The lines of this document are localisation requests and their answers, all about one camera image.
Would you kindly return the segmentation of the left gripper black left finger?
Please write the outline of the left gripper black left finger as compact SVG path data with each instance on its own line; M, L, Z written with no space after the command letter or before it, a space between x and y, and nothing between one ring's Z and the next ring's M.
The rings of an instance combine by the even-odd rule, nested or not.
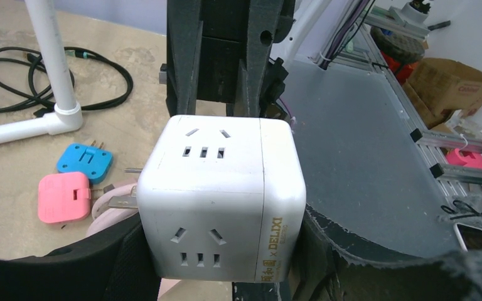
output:
M156 300L139 215L45 256L0 260L0 300Z

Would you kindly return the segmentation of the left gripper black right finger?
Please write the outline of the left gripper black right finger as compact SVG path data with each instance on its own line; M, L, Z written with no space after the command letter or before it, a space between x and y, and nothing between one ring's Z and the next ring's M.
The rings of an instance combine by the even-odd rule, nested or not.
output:
M294 300L482 300L482 251L405 255L307 207L292 261Z

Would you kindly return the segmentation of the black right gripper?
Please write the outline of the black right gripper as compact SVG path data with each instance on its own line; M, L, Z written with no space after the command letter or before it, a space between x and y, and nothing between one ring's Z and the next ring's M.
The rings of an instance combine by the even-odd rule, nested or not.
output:
M170 116L194 115L198 99L225 103L228 116L267 117L289 74L270 49L291 30L295 3L168 1Z

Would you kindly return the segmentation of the pink plug adapter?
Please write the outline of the pink plug adapter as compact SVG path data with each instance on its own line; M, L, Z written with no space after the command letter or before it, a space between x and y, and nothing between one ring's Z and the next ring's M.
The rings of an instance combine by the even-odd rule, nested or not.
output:
M46 224L85 219L96 193L102 190L93 189L82 172L49 174L38 184L38 218Z

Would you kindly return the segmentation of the blue plug adapter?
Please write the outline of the blue plug adapter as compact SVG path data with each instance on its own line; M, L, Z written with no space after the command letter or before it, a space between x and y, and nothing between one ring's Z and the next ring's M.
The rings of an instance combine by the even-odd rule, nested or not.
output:
M94 145L70 144L60 156L56 169L60 173L81 172L90 184L100 184L106 178L114 156Z

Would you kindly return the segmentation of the white cube power socket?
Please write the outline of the white cube power socket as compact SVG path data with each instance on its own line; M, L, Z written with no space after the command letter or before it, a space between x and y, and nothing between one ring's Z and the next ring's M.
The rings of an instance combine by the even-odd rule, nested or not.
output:
M287 122L171 117L139 175L136 198L160 277L287 278L306 208Z

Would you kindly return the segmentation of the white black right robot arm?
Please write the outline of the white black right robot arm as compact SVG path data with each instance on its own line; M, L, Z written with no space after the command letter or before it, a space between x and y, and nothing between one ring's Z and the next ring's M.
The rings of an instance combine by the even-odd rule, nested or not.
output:
M288 66L328 1L168 1L166 106L193 115L198 100L234 117L264 117Z

